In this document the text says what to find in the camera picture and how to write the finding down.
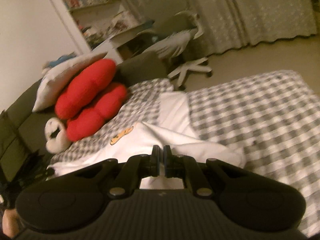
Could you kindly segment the person's hand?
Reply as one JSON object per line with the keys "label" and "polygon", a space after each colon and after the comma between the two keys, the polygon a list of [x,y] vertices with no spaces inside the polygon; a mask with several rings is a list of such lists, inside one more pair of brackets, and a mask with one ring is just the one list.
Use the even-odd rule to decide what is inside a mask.
{"label": "person's hand", "polygon": [[23,229],[16,209],[6,209],[2,219],[3,233],[9,237],[16,237]]}

